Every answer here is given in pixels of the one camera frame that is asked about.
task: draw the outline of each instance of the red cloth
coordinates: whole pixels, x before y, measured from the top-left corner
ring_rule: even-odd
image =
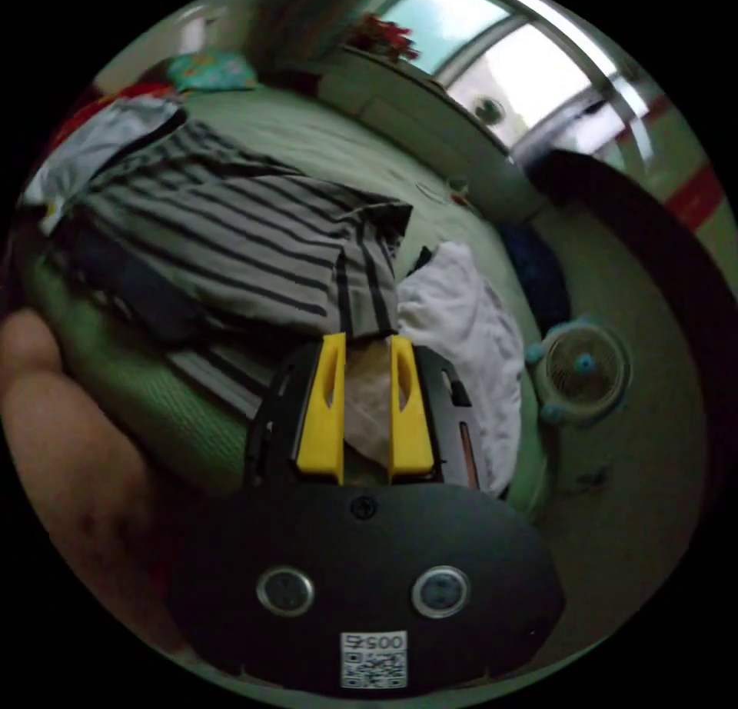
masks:
[[[69,135],[80,129],[87,120],[92,119],[98,112],[109,106],[117,99],[133,99],[137,96],[166,96],[171,94],[174,89],[169,84],[162,83],[142,83],[133,84],[119,91],[117,94],[108,94],[100,97],[94,102],[78,109],[69,119],[64,120],[46,147],[46,155],[66,140]]]

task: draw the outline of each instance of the pillow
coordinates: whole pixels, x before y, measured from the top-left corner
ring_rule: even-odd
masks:
[[[229,92],[258,87],[256,71],[240,53],[187,53],[168,59],[166,78],[178,92]]]
[[[529,225],[498,225],[540,333],[571,320],[571,303],[558,258]]]

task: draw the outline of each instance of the gray striped shirt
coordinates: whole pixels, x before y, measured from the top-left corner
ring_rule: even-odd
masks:
[[[198,301],[217,344],[169,358],[250,418],[274,373],[274,359],[253,352],[269,328],[349,341],[396,331],[393,258],[411,209],[189,120],[103,169],[67,212]]]

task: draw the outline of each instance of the colorful pillow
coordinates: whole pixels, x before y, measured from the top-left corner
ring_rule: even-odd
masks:
[[[167,79],[178,92],[226,92],[258,86],[256,71],[239,53],[188,53],[170,58]]]

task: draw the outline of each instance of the white cloth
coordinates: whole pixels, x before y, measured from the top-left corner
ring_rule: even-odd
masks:
[[[432,260],[397,287],[399,332],[443,355],[456,368],[480,425],[498,496],[510,483],[520,443],[524,343],[512,315],[474,265],[471,250],[444,242]],[[344,436],[362,455],[388,465],[389,342],[347,358]]]
[[[49,205],[48,234],[74,196],[113,155],[159,129],[179,109],[154,96],[116,99],[72,132],[46,158],[23,192],[21,203]]]

